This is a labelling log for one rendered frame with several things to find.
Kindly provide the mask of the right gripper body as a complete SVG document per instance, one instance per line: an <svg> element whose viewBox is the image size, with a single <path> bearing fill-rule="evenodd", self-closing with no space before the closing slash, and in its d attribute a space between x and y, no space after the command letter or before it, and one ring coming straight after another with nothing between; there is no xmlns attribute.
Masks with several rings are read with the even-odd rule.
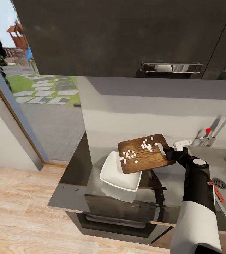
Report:
<svg viewBox="0 0 226 254"><path fill-rule="evenodd" d="M169 161L176 160L178 163L179 163L179 159L181 158L181 156L189 155L188 148L185 146L183 146L183 151L169 150L169 151L166 151L165 154L166 154L167 160L169 160Z"/></svg>

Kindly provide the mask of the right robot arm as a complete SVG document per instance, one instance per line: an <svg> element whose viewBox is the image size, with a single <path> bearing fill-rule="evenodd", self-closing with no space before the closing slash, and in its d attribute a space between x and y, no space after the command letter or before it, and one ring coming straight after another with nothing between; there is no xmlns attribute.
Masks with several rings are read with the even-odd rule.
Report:
<svg viewBox="0 0 226 254"><path fill-rule="evenodd" d="M222 254L215 209L214 185L210 181L209 164L190 156L186 145L192 140L178 141L176 148L163 148L167 160L176 160L185 169L184 197L170 242L170 254Z"/></svg>

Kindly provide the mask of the cutting board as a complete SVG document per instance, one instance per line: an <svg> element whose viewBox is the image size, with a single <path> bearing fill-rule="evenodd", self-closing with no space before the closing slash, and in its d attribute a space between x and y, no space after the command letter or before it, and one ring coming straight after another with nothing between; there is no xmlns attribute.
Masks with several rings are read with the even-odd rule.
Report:
<svg viewBox="0 0 226 254"><path fill-rule="evenodd" d="M175 164L176 160L167 160L166 155L161 153L157 143L161 143L163 148L168 151L171 150L164 136L161 134L150 135L118 143L120 158L124 157L124 160L120 160L123 173L136 173ZM150 152L148 148L143 149L142 145L144 144L147 145L147 147L150 146L152 152ZM129 158L126 157L128 150L130 150L130 153L128 153ZM131 156L134 154L136 154L136 156L132 158ZM135 163L135 161L138 162Z"/></svg>

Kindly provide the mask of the parer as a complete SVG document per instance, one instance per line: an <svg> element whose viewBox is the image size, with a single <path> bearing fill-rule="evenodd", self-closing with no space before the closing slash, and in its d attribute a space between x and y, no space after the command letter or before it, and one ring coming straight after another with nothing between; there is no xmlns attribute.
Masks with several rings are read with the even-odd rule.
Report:
<svg viewBox="0 0 226 254"><path fill-rule="evenodd" d="M208 184L214 185L214 193L217 195L217 197L219 198L220 202L225 202L225 200L223 199L222 195L220 194L220 192L218 191L217 187L215 186L216 184L213 183L211 179L208 182Z"/></svg>

